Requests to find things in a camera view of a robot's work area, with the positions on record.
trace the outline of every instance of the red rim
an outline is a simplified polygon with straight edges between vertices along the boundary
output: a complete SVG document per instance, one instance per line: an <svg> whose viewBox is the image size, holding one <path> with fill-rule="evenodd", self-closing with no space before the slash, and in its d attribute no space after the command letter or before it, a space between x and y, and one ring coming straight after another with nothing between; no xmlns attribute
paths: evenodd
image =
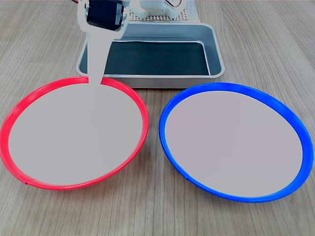
<svg viewBox="0 0 315 236"><path fill-rule="evenodd" d="M134 149L131 156L119 167L114 169L113 171L103 175L102 177L99 177L94 180L90 180L88 182L80 183L80 184L74 184L74 185L52 185L52 184L46 184L40 181L37 181L36 179L33 179L29 177L28 175L24 174L13 162L10 151L9 151L9 136L11 129L19 117L19 115L34 101L42 97L43 95L55 90L59 89L64 86L69 85L75 85L75 84L88 84L89 78L86 76L78 76L78 77L71 77L66 78L62 80L58 80L55 82L52 82L50 84L47 84L28 96L26 96L22 101L20 101L9 113L7 118L5 119L3 126L0 130L0 156L2 158L2 161L6 168L20 181L22 181L25 184L32 185L34 187L43 188L43 189L49 189L49 190L70 190L70 189L77 189L82 187L87 187L92 184L96 184L100 181L103 181L112 175L119 172L122 168L124 168L126 165L129 164L131 160L134 159L134 157L138 154L138 152L141 150L142 146L144 145L144 142L147 138L148 131L149 131L149 114L146 105L144 104L141 97L129 86L113 80L109 78L103 78L101 84L110 86L116 89L119 89L120 91L123 91L125 94L127 94L132 100L137 104L141 116L142 116L142 133L140 137L140 141L138 142L138 145Z"/></svg>

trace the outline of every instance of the perforated panel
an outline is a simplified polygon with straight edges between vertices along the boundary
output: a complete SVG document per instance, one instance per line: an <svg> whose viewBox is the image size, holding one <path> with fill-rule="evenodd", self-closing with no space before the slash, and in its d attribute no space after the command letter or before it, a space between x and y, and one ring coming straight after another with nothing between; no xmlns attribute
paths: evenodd
<svg viewBox="0 0 315 236"><path fill-rule="evenodd" d="M168 16L149 16L146 19L140 19L139 17L137 17L133 12L130 11L130 20L131 21L188 21L189 17L188 17L188 11L185 8L181 14L175 18L175 19L171 19Z"/></svg>

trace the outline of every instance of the dark tray bottom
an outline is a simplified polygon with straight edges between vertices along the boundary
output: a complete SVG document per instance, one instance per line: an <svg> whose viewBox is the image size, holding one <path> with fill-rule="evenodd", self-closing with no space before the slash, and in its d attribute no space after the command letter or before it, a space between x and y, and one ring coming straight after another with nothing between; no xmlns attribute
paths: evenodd
<svg viewBox="0 0 315 236"><path fill-rule="evenodd" d="M87 48L80 63L88 73ZM113 42L105 75L209 75L197 42Z"/></svg>

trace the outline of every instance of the blue rim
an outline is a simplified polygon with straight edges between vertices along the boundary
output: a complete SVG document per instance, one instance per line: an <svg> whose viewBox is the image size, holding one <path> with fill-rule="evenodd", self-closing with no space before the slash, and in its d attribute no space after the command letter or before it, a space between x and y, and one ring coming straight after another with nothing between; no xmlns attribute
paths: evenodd
<svg viewBox="0 0 315 236"><path fill-rule="evenodd" d="M302 152L303 152L301 169L298 175L296 176L296 178L291 182L291 184L289 184L287 187L285 187L284 189L276 193L263 196L263 197L247 198L247 197L232 196L232 195L218 192L214 189L211 189L201 184L200 182L190 177L189 174L182 167L178 165L178 163L175 161L174 157L172 156L170 150L168 149L167 142L165 139L165 125L166 125L167 118L169 114L171 113L171 111L173 110L173 108L184 99L194 94L208 92L208 91L230 91L230 92L237 92L237 93L247 95L249 97L252 97L266 104L267 106L275 110L278 114L280 114L283 118L285 118L290 123L290 125L294 128L294 130L296 131L296 133L298 134L300 138L300 141L302 144ZM188 181L192 182L196 186L200 187L201 189L211 194L214 194L216 196L226 198L229 200L238 201L238 202L245 202L245 203L269 202L269 201L274 201L274 200L283 198L293 193L306 181L306 179L311 173L313 163L314 163L314 149L313 149L311 137L309 133L307 132L307 129L301 122L301 120L297 117L297 115L293 111L291 111L286 105L276 100L272 96L264 92L261 92L259 90L256 90L254 88L250 88L243 85L237 85L237 84L231 84L231 83L210 83L210 84L194 86L177 94L164 108L164 111L161 115L160 122L159 122L159 136L160 136L162 147L168 159L174 165L177 171L181 173Z"/></svg>

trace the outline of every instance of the wood grain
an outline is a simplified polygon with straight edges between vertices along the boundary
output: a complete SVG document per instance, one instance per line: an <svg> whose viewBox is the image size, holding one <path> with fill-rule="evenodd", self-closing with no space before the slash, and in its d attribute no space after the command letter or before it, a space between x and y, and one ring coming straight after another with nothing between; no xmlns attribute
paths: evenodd
<svg viewBox="0 0 315 236"><path fill-rule="evenodd" d="M315 140L315 3L197 1L218 37L218 81L267 92L291 108ZM72 1L0 1L0 122L27 94L76 76L84 43ZM179 90L138 89L150 130L139 155L113 177L52 192L20 183L0 163L1 236L313 236L315 172L290 196L227 201L187 182L166 158L158 122Z"/></svg>

